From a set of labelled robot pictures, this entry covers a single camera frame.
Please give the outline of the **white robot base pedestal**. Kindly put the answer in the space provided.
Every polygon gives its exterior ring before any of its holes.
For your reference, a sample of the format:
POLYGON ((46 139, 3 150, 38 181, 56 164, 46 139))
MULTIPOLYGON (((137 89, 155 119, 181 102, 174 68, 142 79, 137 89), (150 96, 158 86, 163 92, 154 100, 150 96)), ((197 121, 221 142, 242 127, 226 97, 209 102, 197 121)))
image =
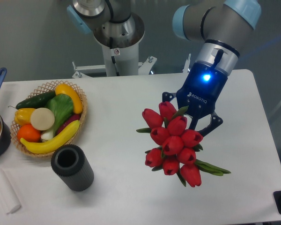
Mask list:
POLYGON ((120 76, 137 75, 139 63, 139 43, 145 34, 143 20, 135 13, 122 23, 106 22, 93 31, 101 45, 107 76, 112 72, 111 61, 115 61, 120 76))

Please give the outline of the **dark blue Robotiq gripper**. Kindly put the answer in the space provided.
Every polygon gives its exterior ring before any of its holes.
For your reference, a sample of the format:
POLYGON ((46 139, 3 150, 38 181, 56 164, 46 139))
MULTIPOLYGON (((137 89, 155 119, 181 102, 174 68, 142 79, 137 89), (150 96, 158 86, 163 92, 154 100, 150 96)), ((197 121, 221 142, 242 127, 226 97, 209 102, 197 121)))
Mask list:
POLYGON ((226 74, 213 67, 194 63, 183 86, 176 93, 163 92, 162 102, 179 108, 187 106, 186 114, 192 118, 190 129, 195 129, 201 118, 211 114, 209 125, 199 131, 205 137, 223 123, 215 112, 215 103, 227 79, 226 74))

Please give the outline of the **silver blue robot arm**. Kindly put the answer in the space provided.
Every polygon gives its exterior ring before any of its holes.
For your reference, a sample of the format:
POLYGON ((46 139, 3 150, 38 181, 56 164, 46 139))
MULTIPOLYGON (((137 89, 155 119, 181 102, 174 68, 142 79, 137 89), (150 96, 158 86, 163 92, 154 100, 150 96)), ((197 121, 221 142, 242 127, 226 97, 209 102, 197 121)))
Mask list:
MULTIPOLYGON (((139 42, 145 28, 142 19, 121 0, 74 0, 67 7, 72 23, 81 32, 93 33, 101 45, 108 76, 139 75, 139 42)), ((204 0, 182 6, 173 16, 175 35, 204 45, 183 86, 163 93, 163 101, 177 100, 191 117, 190 129, 210 115, 210 124, 200 130, 208 135, 222 124, 215 103, 234 69, 248 37, 261 15, 256 0, 204 0)))

